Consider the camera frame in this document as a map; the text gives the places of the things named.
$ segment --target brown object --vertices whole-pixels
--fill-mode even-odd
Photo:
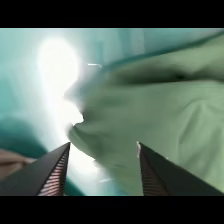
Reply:
[[[0,180],[35,161],[14,152],[0,149]]]

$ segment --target green cloth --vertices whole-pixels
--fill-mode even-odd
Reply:
[[[136,141],[224,191],[224,35],[120,64],[85,99],[71,142],[142,195]]]

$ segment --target green fabric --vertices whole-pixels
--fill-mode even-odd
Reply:
[[[224,191],[224,35],[120,65],[86,98],[74,145],[142,195],[136,141]]]

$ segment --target blurry green cloth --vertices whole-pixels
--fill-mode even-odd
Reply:
[[[114,67],[85,99],[71,142],[142,195],[136,141],[224,191],[224,35]]]

